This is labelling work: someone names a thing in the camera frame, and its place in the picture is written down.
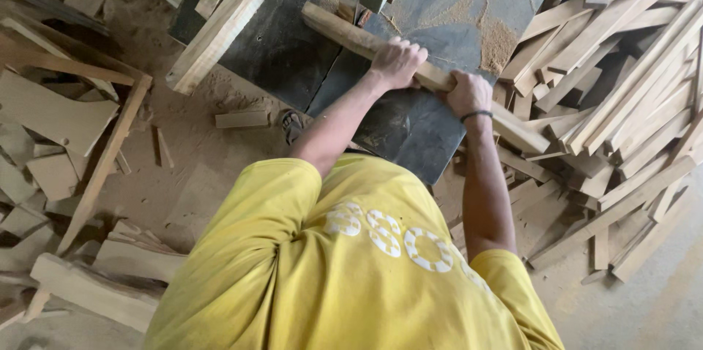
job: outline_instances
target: black wristband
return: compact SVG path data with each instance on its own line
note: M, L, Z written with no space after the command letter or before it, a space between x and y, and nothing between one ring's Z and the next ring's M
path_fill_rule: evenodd
M468 113L468 114L462 116L462 117L461 117L461 123L464 123L464 121L466 121L467 119L471 118L472 116L479 115L479 114L480 114L480 115L488 115L489 118L493 118L493 113L492 113L492 112L489 112L489 111L487 111L487 110L478 110L478 111L470 112L470 113Z

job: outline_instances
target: man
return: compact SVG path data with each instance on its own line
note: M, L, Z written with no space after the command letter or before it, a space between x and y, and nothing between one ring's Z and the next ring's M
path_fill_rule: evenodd
M453 71L467 129L469 266L425 186L342 154L371 105L427 58L393 38L303 131L245 168L176 274L147 349L561 349L521 261L493 141L491 87Z

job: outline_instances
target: white printed graphic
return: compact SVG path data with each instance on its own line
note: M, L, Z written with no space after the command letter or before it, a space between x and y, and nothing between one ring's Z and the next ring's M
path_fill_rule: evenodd
M420 236L427 236L430 240L432 240L435 245L439 248L439 252L441 253L440 260L435 261L435 262L430 262L420 256L420 253L417 251L417 248L415 247L415 240L419 238ZM410 259L412 259L417 265L422 266L423 268L427 269L430 272L440 272L444 273L447 272L451 269L453 265L453 258L451 257L451 254L449 254L449 247L446 245L445 242L440 240L434 233L429 232L429 231L423 231L420 228L409 228L405 232L405 250L408 251L408 255L410 256Z
M400 243L398 243L398 240L393 236L386 228L383 228L381 224L379 224L378 220L386 220L390 225L391 225L391 230L398 235L400 235L400 226L398 225L398 221L396 221L393 217L383 214L378 210L371 210L366 214L366 221L368 222L368 225L373 228L373 230L368 231L368 236L371 238L371 241L374 243L374 245L378 246L378 248L381 249L382 252L393 256L393 257L399 257L400 256ZM389 239L391 241L391 246L388 247L388 245L383 242L381 237L378 234L381 234L386 239Z
M327 222L323 229L329 235L342 233L347 236L356 236L361 231L361 221L364 216L361 207L356 203L340 203L326 214Z

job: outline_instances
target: foot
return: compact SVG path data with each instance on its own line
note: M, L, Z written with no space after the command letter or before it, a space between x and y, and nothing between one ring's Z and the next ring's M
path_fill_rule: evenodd
M298 113L292 109L289 109L283 114L281 118L281 127L283 128L283 133L286 135L286 143L288 145L293 144L295 139L300 137L303 131L303 123L300 121Z

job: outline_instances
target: saw table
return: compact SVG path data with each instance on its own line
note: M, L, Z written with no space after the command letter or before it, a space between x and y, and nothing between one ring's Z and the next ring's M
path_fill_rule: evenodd
M311 116L344 94L370 62L341 49L305 26L306 1L334 12L338 0L265 0L219 63ZM395 0L372 14L364 29L377 36L401 35L429 51L445 70L461 68L496 81L479 66L491 56L510 56L542 0ZM202 25L198 0L183 0L170 35L188 44ZM354 141L434 184L465 130L425 89L385 94L361 122Z

